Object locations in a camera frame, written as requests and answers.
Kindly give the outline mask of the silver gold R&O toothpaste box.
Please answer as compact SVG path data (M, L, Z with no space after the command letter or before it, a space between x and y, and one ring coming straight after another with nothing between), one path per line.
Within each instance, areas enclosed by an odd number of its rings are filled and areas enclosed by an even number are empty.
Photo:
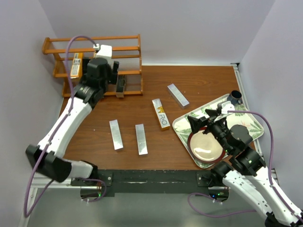
M168 130L170 128L170 123L160 99L153 99L152 104L157 115L161 130Z

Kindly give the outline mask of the black toothpaste box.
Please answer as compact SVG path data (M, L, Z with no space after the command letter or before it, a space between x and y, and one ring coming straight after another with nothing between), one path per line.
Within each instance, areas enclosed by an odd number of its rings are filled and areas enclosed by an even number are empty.
M123 98L125 92L126 80L125 75L118 75L116 83L116 97Z

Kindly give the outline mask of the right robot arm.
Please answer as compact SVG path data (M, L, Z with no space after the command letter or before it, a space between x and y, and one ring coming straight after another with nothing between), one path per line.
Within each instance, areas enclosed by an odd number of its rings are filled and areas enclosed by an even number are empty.
M211 181L217 186L233 189L253 207L267 227L300 227L303 211L283 192L272 177L271 164L250 147L252 137L247 127L227 127L227 114L235 109L207 109L208 117L188 116L192 135L201 129L211 133L223 150L231 156L228 163L221 161L211 170Z

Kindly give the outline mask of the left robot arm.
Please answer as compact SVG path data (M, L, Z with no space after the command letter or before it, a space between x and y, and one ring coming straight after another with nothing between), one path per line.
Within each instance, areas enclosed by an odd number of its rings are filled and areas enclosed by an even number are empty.
M81 178L86 185L98 181L97 166L85 161L64 158L70 140L83 120L104 97L109 84L116 84L119 62L109 64L105 58L88 61L86 73L74 87L74 96L61 116L37 144L26 149L27 158L35 173L40 173L59 183L67 178Z

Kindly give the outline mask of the yellow toothpaste box with barcode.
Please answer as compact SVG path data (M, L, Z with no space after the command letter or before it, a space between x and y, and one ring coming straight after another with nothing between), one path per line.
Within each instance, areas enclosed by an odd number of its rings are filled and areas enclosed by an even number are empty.
M70 72L70 76L72 79L80 78L82 76L82 60L83 60L82 52L78 52L74 54L72 60L71 72Z

